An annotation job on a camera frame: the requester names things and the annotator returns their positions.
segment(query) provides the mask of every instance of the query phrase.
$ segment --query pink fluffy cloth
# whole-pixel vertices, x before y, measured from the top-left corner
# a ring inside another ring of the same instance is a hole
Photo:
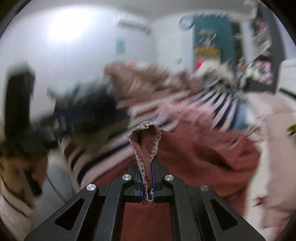
[[[198,123],[202,126],[210,126],[214,118],[214,108],[209,104],[188,102],[165,102],[158,109],[160,119],[184,120],[192,125]]]

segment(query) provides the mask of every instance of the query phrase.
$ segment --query black cable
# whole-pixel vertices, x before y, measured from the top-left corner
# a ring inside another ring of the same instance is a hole
[[[50,185],[52,186],[53,190],[56,192],[56,194],[60,197],[60,199],[63,201],[63,202],[67,202],[68,200],[66,200],[58,191],[57,189],[54,187],[54,185],[52,184],[51,180],[49,179],[48,175],[46,174],[46,178],[48,179]]]

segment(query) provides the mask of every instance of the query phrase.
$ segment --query silver screw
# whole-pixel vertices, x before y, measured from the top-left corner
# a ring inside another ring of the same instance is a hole
[[[172,176],[172,175],[166,175],[166,176],[165,176],[165,179],[166,179],[167,181],[172,181],[172,180],[174,180],[174,176]]]
[[[86,187],[86,189],[89,190],[89,191],[93,191],[93,190],[96,189],[96,185],[94,185],[94,184],[88,184],[87,187]]]
[[[131,175],[125,174],[125,175],[122,176],[122,179],[125,180],[125,181],[128,181],[128,180],[131,179]]]
[[[206,192],[206,191],[209,190],[209,187],[207,185],[205,185],[205,184],[202,184],[202,185],[200,185],[200,190]]]

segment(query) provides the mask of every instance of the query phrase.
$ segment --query blue fabric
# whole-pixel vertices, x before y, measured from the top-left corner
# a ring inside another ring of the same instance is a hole
[[[214,30],[216,38],[214,44],[221,49],[221,62],[231,60],[235,63],[234,41],[232,36],[231,23],[227,16],[198,16],[194,19],[194,46],[201,40],[198,33],[202,29]]]
[[[247,104],[244,101],[239,101],[237,110],[235,112],[230,129],[244,130],[247,126],[246,123]]]

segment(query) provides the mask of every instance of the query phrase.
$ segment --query bright light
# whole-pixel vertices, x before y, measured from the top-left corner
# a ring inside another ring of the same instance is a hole
[[[58,10],[49,28],[49,39],[70,42],[81,37],[91,22],[89,11],[79,7]]]

